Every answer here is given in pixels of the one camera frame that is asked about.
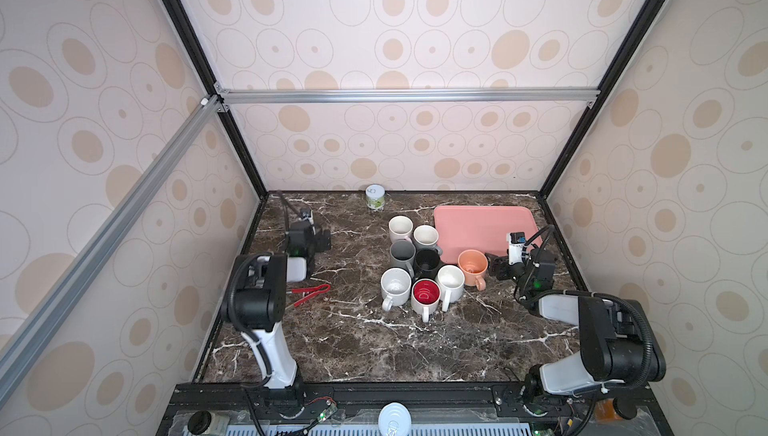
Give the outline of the peach cream speckled mug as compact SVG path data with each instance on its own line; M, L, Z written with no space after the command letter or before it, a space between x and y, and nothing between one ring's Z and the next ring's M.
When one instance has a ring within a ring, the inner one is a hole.
M478 291L486 289L489 262L483 252L476 249L462 251L458 257L458 266L467 286L475 287Z

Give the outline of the white ceramic mug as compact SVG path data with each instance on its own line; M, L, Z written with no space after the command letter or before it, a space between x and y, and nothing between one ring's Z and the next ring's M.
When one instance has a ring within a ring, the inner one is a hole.
M440 288L442 311L448 312L451 303L457 302L464 293L465 275L455 265L443 265L436 276Z

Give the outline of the pink mug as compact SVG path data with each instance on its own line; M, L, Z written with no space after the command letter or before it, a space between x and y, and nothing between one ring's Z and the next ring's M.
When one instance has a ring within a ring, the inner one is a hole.
M413 230L413 221L404 215L394 216L388 222L389 238L392 243L400 240L411 241Z

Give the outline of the large grey mug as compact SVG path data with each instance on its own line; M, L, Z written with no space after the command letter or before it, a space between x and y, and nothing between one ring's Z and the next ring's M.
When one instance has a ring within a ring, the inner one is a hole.
M397 240L391 245L389 250L390 266L405 270L411 277L415 278L414 260L416 248L412 242L402 239Z

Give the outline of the beige round mug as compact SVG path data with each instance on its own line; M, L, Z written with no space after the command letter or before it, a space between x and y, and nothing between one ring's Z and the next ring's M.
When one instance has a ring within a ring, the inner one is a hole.
M389 268L381 276L381 308L390 311L393 307L404 305L410 297L412 278L402 268Z

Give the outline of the white mug black rim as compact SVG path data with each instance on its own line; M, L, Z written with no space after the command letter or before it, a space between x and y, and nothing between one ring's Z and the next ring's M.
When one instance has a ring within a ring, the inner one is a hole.
M437 310L440 296L440 287L432 279L419 279L413 283L410 305L412 310L421 317L423 323L428 323L430 316Z

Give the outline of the small grey mug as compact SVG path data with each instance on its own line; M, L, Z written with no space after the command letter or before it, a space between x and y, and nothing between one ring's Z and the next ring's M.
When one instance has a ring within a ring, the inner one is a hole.
M438 244L439 232L435 227L431 225L420 225L416 227L414 229L412 239L413 244L417 250L431 249L434 250L438 255L443 253Z

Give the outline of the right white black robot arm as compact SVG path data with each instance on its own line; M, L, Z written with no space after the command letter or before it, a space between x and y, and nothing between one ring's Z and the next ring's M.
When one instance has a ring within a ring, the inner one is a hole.
M579 350L557 362L531 367L521 399L605 394L662 380L666 360L639 301L553 288L555 256L546 248L553 230L548 225L530 237L511 232L504 255L485 255L490 274L513 281L513 298L530 314L578 329Z

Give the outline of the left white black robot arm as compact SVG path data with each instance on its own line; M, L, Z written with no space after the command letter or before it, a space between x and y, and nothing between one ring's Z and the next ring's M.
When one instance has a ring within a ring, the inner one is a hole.
M278 194L283 209L285 245L279 252L235 258L220 307L221 318L248 343L270 390L294 388L299 367L290 355L282 321L288 308L288 285L315 270L318 253L331 249L331 232L314 221L308 206L295 206Z

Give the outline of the small green white can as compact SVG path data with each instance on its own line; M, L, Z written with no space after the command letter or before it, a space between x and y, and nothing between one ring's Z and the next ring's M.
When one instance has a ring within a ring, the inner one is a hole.
M380 210L385 205L385 188L380 184L371 184L365 190L367 207L372 210Z

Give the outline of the pink plastic tray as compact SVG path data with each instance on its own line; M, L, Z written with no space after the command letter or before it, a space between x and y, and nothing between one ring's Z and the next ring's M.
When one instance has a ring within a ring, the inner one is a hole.
M505 255L510 232L530 237L538 230L532 212L522 206L440 205L434 209L434 222L441 259L448 264L455 264L467 249Z

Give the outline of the red handled tool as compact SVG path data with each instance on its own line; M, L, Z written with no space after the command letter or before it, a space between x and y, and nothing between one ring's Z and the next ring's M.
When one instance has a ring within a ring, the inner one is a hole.
M327 293L331 288L332 285L330 283L323 283L315 287L292 288L289 293L297 295L298 299L291 304L291 307L297 308L312 298Z

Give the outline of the horizontal aluminium frame bar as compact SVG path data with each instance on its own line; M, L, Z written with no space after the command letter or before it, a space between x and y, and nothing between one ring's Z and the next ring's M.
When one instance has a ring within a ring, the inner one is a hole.
M230 90L219 98L233 104L435 104L435 102L594 102L599 88L386 88L386 90Z

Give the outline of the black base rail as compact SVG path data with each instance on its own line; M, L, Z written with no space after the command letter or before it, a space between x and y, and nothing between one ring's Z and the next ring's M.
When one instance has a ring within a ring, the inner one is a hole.
M566 395L533 391L523 382L331 382L304 383L269 389L255 383L185 383L176 386L157 433L170 433L173 418L183 412L241 411L260 422L288 421L292 416L308 423L327 402L346 415L399 402L412 409L488 409L500 417L553 424L573 414Z

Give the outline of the left slanted aluminium frame bar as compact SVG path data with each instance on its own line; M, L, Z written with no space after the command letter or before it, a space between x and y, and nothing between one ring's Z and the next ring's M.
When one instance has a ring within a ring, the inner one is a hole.
M108 259L182 160L205 124L217 113L221 96L207 96L172 140L140 175L116 210L74 258L59 281L21 326L1 356L1 403L6 404L58 332Z

